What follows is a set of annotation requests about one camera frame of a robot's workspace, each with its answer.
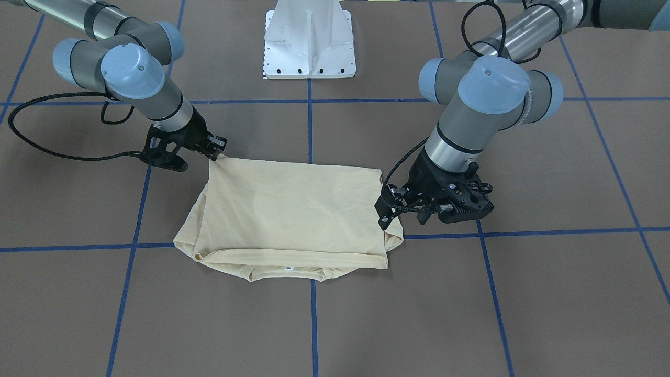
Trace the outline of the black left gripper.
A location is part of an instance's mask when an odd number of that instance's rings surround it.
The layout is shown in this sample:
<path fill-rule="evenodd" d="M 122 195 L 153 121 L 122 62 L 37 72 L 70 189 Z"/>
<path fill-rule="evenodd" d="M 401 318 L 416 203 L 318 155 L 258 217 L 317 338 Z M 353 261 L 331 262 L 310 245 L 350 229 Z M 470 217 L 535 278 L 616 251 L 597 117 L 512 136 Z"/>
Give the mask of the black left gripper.
<path fill-rule="evenodd" d="M 473 178 L 477 170 L 476 162 L 466 161 L 464 172 L 450 172 L 433 162 L 428 153 L 421 152 L 410 169 L 405 187 L 382 185 L 381 194 L 375 203 L 380 229 L 386 231 L 393 219 L 409 212 L 405 203 L 414 205 L 420 200 L 426 204 L 434 199 L 440 201 L 446 197 L 444 189 L 449 184 Z"/>

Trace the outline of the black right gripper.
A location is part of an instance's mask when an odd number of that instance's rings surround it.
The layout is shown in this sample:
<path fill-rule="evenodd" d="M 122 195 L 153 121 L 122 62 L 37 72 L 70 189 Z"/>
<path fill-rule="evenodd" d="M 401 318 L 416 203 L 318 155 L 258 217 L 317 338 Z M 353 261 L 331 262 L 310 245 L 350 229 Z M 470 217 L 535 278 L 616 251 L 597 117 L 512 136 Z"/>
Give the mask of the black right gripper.
<path fill-rule="evenodd" d="M 224 153 L 228 139 L 212 135 L 207 129 L 204 118 L 193 108 L 191 119 L 186 126 L 173 133 L 173 142 L 179 147 L 202 153 L 210 160 L 216 161 Z"/>

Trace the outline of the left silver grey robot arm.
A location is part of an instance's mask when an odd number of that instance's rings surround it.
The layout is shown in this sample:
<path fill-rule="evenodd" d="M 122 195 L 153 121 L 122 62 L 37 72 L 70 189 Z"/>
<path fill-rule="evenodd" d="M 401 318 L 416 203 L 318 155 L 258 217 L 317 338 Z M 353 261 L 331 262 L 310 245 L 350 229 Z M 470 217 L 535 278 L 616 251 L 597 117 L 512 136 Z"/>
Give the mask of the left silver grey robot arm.
<path fill-rule="evenodd" d="M 402 213 L 416 213 L 421 224 L 433 215 L 453 224 L 494 210 L 492 186 L 478 176 L 479 155 L 497 132 L 542 121 L 563 102 L 557 76 L 522 68 L 546 43 L 576 28 L 668 30 L 668 1 L 528 1 L 510 21 L 495 2 L 483 1 L 467 13 L 485 6 L 498 13 L 498 30 L 470 41 L 463 21 L 467 50 L 433 58 L 421 69 L 421 95 L 445 105 L 445 112 L 415 147 L 419 155 L 404 186 L 383 180 L 375 204 L 382 230 Z"/>

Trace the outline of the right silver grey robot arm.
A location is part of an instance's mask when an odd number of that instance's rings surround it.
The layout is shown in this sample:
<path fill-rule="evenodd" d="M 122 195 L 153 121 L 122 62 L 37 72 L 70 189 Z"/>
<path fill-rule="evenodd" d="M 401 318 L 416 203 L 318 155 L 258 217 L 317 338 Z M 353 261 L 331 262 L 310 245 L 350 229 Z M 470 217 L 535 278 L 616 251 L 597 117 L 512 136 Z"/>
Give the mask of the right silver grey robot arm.
<path fill-rule="evenodd" d="M 147 165 L 184 172 L 178 155 L 185 148 L 210 160 L 224 152 L 227 139 L 208 131 L 204 118 L 165 73 L 184 54 L 180 31 L 168 22 L 148 23 L 103 1 L 14 1 L 84 32 L 86 40 L 60 41 L 52 62 L 58 75 L 76 85 L 75 96 L 124 101 L 151 122 L 140 152 L 117 153 Z"/>

